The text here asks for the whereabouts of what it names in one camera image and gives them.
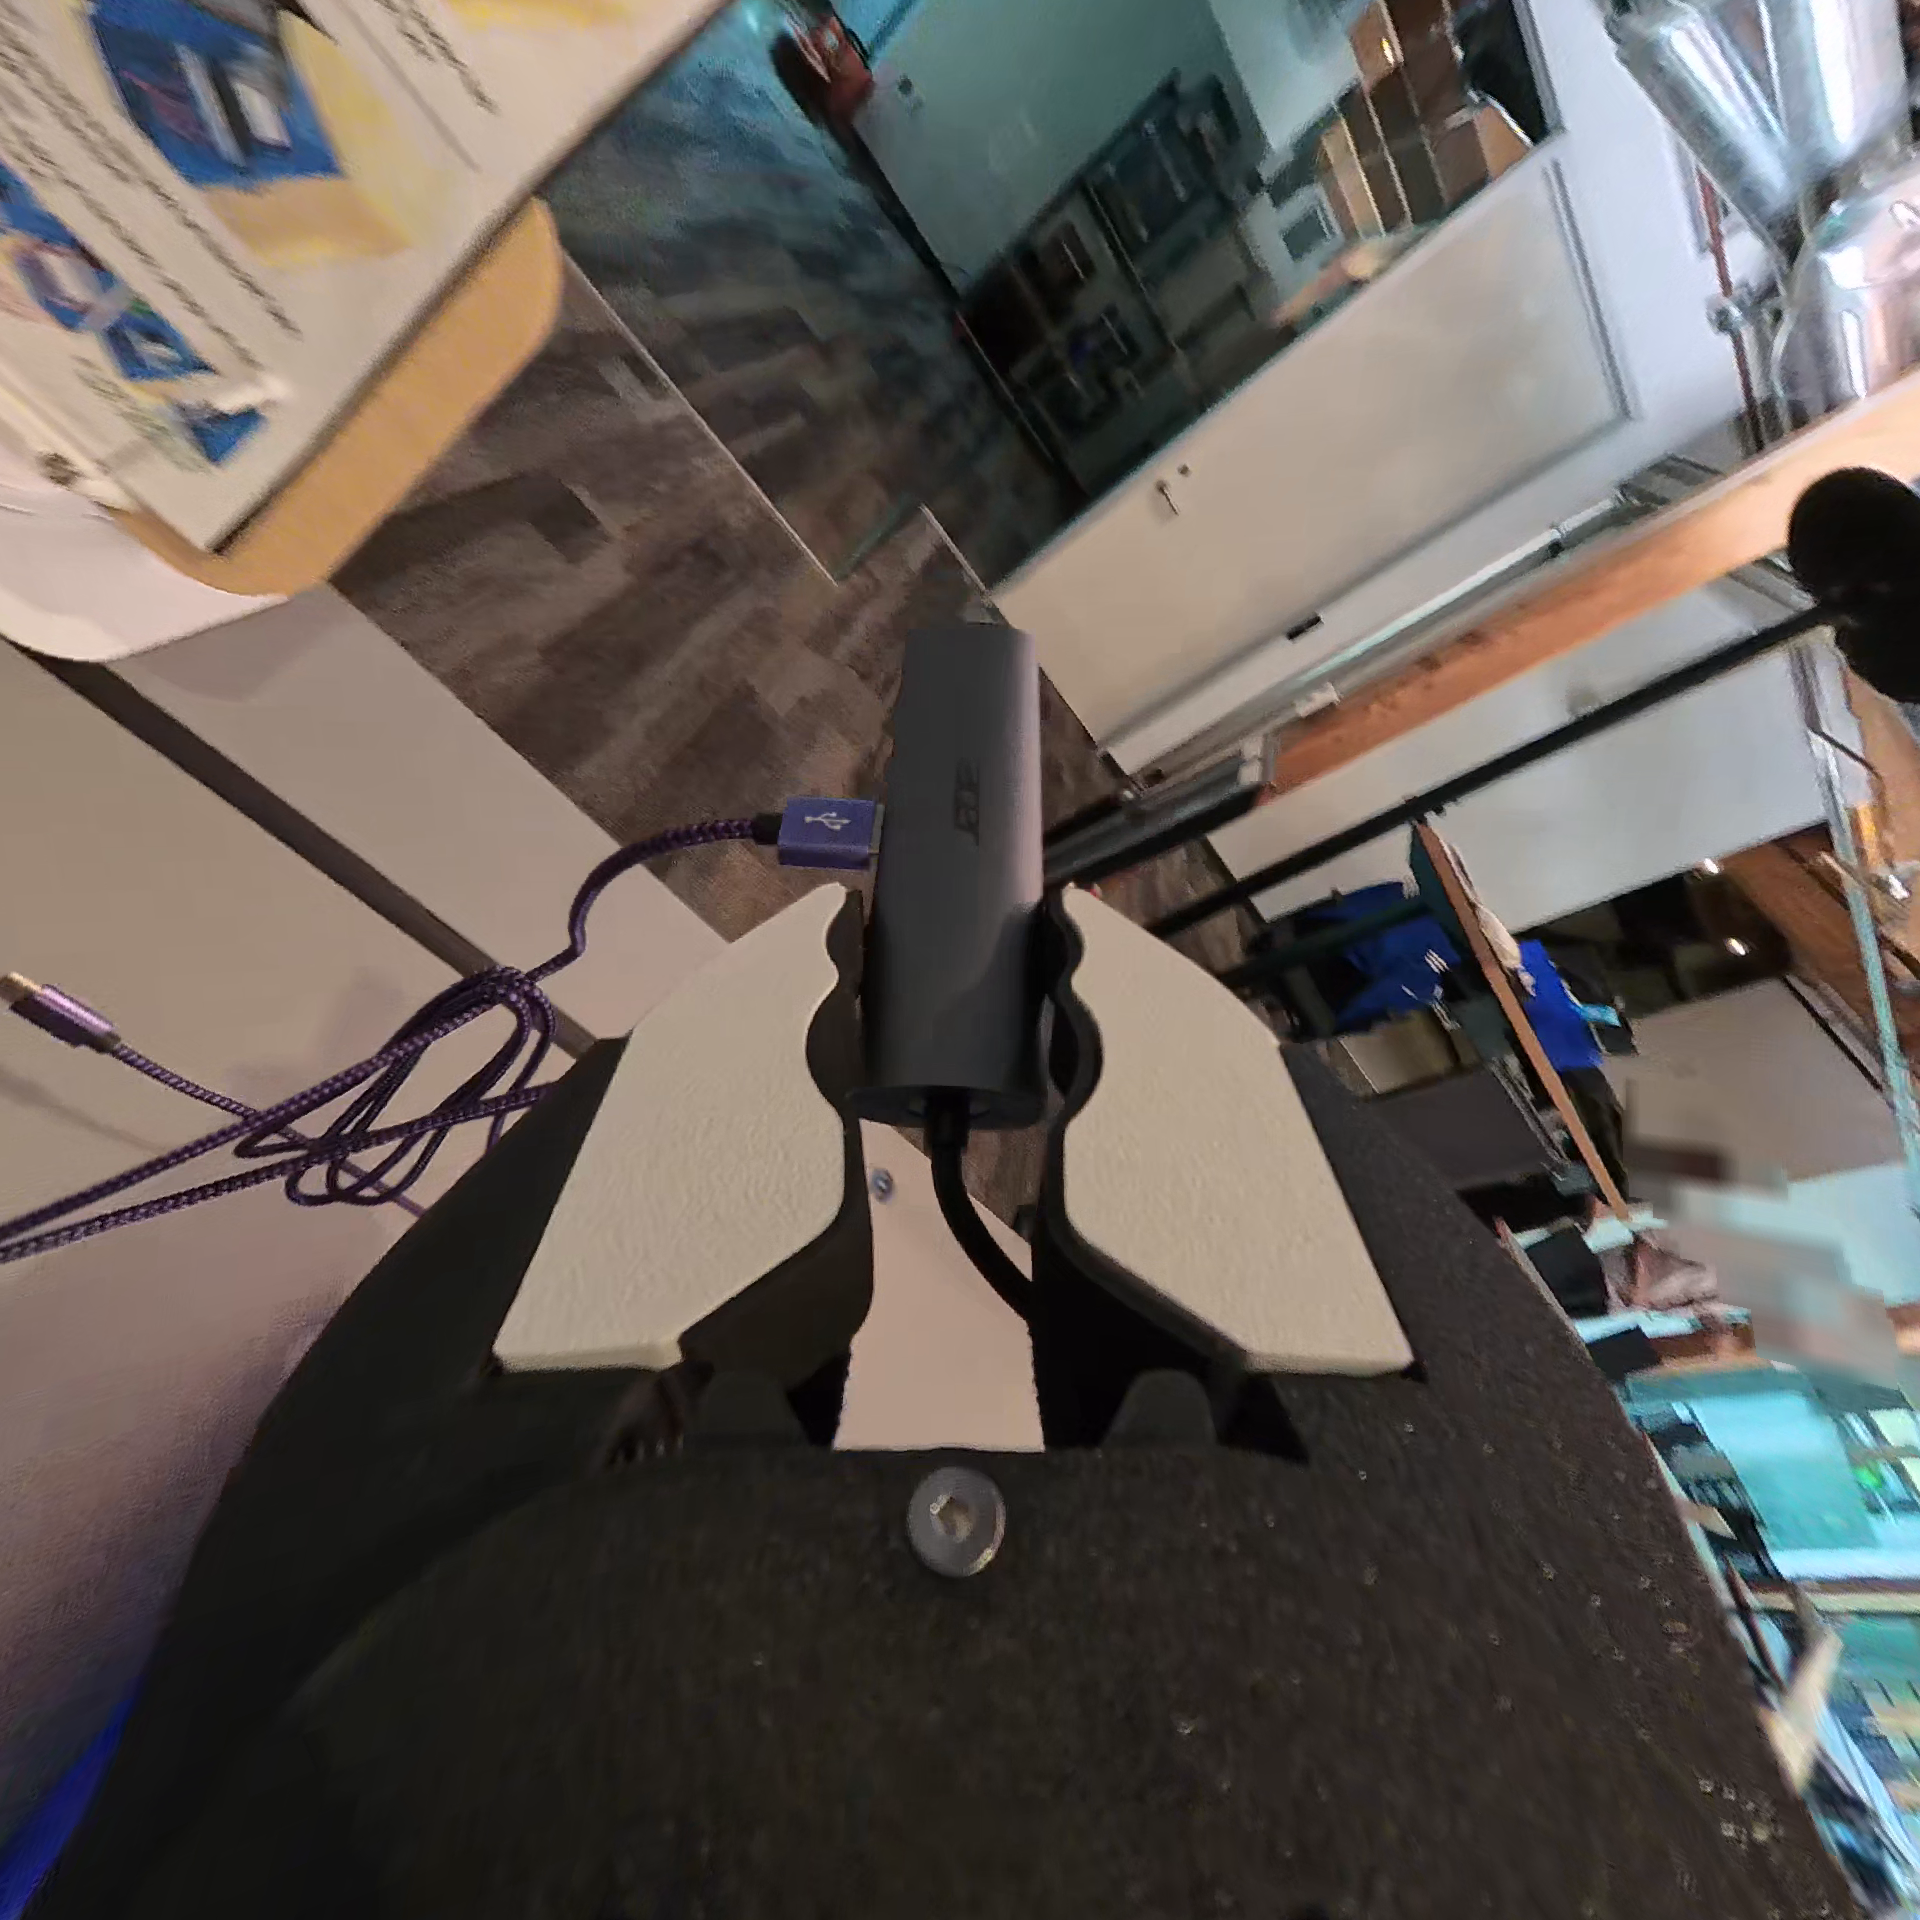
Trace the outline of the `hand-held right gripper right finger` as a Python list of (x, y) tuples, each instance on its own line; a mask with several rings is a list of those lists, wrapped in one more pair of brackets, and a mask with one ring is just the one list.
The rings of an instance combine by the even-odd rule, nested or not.
[(1046, 1248), (1250, 1375), (1414, 1363), (1279, 1039), (1087, 888), (1046, 900)]

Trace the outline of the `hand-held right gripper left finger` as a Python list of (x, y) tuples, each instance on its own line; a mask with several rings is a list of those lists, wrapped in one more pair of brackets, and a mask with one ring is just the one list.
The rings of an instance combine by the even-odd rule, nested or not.
[(496, 1332), (507, 1371), (662, 1371), (829, 1230), (848, 1138), (808, 1032), (849, 910), (846, 884), (813, 887), (635, 1022)]

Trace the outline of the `grey usb hub with cable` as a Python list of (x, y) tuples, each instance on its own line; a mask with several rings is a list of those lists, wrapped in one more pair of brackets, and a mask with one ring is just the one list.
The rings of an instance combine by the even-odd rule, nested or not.
[(947, 1234), (1025, 1324), (1027, 1275), (973, 1207), (963, 1154), (1045, 1112), (1032, 640), (962, 616), (909, 632), (891, 743), (849, 1110), (921, 1132)]

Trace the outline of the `workbench with wooden top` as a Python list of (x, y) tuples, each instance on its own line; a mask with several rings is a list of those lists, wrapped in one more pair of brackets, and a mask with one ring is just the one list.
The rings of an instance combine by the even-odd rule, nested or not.
[(1465, 864), (1424, 813), (1409, 828), (1406, 882), (1333, 896), (1309, 919), (1361, 979), (1336, 1008), (1345, 1022), (1369, 1024), (1439, 1000), (1490, 1000), (1504, 1046), (1558, 1115), (1597, 1207), (1631, 1218), (1621, 1112), (1599, 1088), (1599, 1046), (1578, 1000), (1542, 954), (1526, 958), (1483, 907)]

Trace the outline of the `white office pod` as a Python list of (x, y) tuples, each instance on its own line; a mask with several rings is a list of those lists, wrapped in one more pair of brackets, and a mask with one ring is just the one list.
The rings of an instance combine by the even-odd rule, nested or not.
[(1563, 167), (1523, 159), (1103, 493), (998, 608), (1114, 735), (1625, 416)]

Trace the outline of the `wooden pillar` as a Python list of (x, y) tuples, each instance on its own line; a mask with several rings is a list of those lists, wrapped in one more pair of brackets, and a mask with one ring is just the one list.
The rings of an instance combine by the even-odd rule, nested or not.
[(1262, 802), (1326, 780), (1534, 668), (1783, 550), (1797, 499), (1842, 468), (1914, 478), (1917, 372), (1552, 563), (1432, 651), (1307, 717), (1279, 739)]

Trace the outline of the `black pole with foam ball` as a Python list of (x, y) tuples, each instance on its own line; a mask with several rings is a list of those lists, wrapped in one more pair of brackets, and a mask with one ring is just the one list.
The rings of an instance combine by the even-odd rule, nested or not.
[[(1222, 882), (1197, 902), (1174, 907), (1159, 923), (1159, 938), (1167, 940), (1248, 904), (1399, 828), (1425, 823), (1490, 787), (1739, 677), (1763, 656), (1779, 654), (1813, 632), (1832, 635), (1840, 648), (1858, 661), (1872, 688), (1893, 701), (1909, 701), (1914, 685), (1914, 526), (1914, 485), (1862, 466), (1819, 476), (1787, 517), (1784, 574), (1798, 603), (1783, 620), (1577, 711), (1563, 725), (1441, 782), (1408, 791), (1241, 880)], [(1304, 725), (1299, 712), (1291, 712), (1271, 727), (1248, 730), (1218, 743), (1178, 774), (1152, 776), (1122, 798), (1069, 816), (1046, 835), (1046, 888), (1089, 888), (1251, 813), (1279, 792), (1279, 774), (1303, 771), (1303, 749), (1289, 741), (1303, 733)]]

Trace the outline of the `printed instruction sheet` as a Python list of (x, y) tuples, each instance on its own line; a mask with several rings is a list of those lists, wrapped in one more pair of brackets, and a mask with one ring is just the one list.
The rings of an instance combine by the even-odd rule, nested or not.
[(717, 4), (5, 3), (5, 410), (217, 549)]

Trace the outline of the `silver ventilation duct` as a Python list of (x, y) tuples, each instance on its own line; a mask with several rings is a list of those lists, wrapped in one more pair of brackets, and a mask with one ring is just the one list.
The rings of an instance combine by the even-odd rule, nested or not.
[(1601, 4), (1616, 59), (1760, 250), (1721, 298), (1787, 427), (1914, 370), (1914, 4)]

